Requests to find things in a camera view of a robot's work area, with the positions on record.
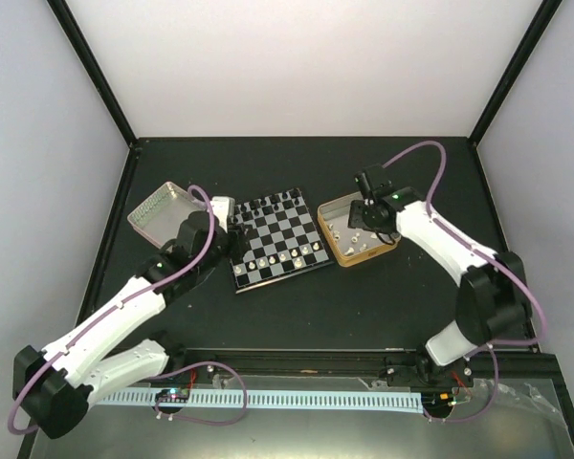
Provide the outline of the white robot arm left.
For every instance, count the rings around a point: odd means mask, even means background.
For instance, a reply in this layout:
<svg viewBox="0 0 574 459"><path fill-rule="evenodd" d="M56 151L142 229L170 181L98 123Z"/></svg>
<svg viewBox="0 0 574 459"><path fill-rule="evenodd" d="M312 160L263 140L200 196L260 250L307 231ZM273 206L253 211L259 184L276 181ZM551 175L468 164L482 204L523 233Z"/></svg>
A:
<svg viewBox="0 0 574 459"><path fill-rule="evenodd" d="M13 361L7 426L16 435L36 430L57 439L73 430L97 402L140 380L174 382L198 364L157 332L115 356L117 344L203 282L224 259L250 247L249 228L209 210L192 212L104 306L40 350L28 345Z"/></svg>

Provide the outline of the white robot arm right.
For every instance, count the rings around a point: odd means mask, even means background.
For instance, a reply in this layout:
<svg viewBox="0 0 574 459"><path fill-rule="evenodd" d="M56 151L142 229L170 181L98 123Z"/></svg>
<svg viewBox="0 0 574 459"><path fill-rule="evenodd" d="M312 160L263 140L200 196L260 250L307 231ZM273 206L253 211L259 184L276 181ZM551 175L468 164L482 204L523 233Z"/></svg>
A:
<svg viewBox="0 0 574 459"><path fill-rule="evenodd" d="M437 385L451 364L532 317L521 259L478 244L424 201L411 187L398 188L379 164L354 176L362 198L350 205L348 226L379 237L408 239L427 253L457 287L454 319L429 338L415 363L418 379Z"/></svg>

